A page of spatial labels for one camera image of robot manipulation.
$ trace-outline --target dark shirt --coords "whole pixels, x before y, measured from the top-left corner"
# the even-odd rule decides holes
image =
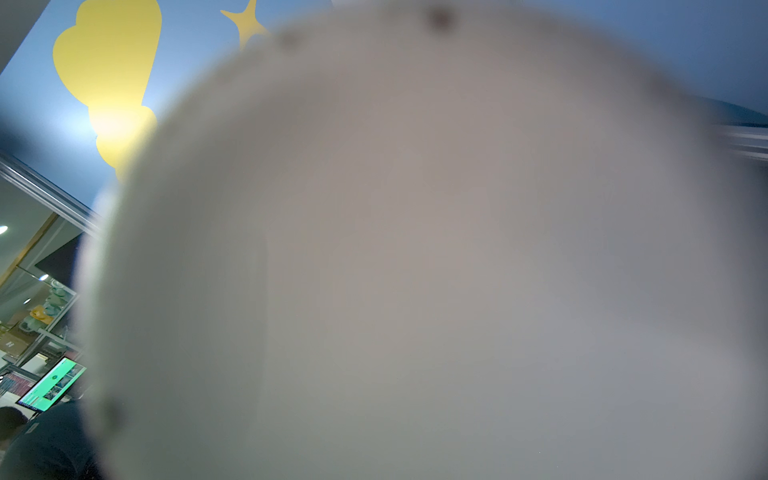
[[[0,462],[0,480],[75,480],[93,462],[76,402],[51,407],[30,420]]]

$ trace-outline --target yellow star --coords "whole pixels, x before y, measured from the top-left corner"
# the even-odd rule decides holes
[[[254,35],[269,34],[266,28],[256,20],[256,1],[257,0],[248,0],[248,6],[241,13],[225,12],[224,10],[221,10],[221,13],[225,14],[235,25],[237,25],[237,31],[240,33],[240,50],[245,48],[245,44],[248,43],[250,38]]]

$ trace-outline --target image on screen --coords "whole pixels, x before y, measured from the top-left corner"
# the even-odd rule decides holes
[[[44,412],[65,394],[84,371],[85,367],[79,363],[67,358],[61,359],[16,403],[30,410]]]

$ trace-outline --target person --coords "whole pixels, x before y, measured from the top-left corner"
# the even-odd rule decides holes
[[[28,420],[0,408],[0,480],[100,480],[94,448],[76,402],[61,403]]]

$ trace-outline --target green screen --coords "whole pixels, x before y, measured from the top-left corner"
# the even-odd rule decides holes
[[[85,371],[85,367],[70,359],[61,359],[50,372],[21,397],[19,405],[44,412],[51,408],[70,385]]]

